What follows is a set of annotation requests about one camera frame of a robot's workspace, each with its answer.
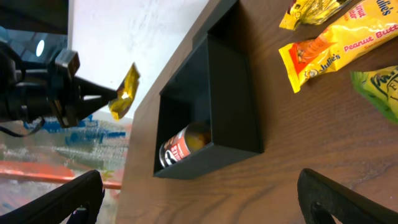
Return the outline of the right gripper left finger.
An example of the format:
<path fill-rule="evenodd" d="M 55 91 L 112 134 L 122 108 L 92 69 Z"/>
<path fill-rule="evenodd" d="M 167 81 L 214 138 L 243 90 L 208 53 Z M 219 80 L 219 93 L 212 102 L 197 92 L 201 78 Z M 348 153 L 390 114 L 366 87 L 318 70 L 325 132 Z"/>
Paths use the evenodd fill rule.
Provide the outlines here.
<path fill-rule="evenodd" d="M 1 223 L 95 224 L 104 198 L 100 173 L 88 171 L 51 192 L 1 216 Z"/>

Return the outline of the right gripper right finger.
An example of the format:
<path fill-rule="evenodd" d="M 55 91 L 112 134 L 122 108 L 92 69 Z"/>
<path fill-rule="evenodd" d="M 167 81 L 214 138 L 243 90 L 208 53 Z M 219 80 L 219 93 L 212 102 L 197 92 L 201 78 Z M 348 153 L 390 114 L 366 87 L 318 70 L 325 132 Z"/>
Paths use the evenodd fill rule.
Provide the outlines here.
<path fill-rule="evenodd" d="M 297 181 L 305 223 L 397 223 L 390 210 L 320 173 L 305 168 Z"/>

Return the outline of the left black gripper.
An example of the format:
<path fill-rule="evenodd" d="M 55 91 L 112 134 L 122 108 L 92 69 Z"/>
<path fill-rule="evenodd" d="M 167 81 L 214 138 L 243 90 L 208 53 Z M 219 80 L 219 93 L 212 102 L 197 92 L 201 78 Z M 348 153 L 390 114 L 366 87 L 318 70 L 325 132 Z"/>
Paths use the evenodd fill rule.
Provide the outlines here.
<path fill-rule="evenodd" d="M 84 119 L 118 97 L 117 91 L 74 76 L 80 67 L 78 53 L 62 49 L 49 62 L 26 62 L 5 42 L 1 42 L 1 122 L 55 117 L 61 127 L 78 123 L 67 114 L 74 87 L 78 98 L 74 107 Z"/>

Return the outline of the yellow brown snack packet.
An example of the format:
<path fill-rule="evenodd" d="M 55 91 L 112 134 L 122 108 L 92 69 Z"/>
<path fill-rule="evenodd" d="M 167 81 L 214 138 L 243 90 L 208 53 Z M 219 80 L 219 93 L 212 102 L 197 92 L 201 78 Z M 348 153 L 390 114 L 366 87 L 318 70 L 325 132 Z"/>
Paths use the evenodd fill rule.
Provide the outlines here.
<path fill-rule="evenodd" d="M 133 62 L 116 91 L 117 97 L 108 103 L 111 115 L 116 121 L 124 118 L 133 104 L 139 87 L 140 77 L 136 64 Z"/>

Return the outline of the red Pringles can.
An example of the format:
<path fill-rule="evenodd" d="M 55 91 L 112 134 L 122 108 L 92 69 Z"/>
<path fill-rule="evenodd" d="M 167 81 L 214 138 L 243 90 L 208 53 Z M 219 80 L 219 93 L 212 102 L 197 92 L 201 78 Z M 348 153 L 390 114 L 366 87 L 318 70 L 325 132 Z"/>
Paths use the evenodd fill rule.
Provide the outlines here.
<path fill-rule="evenodd" d="M 192 123 L 164 142 L 159 150 L 163 168 L 169 167 L 211 142 L 211 129 L 206 123 Z"/>

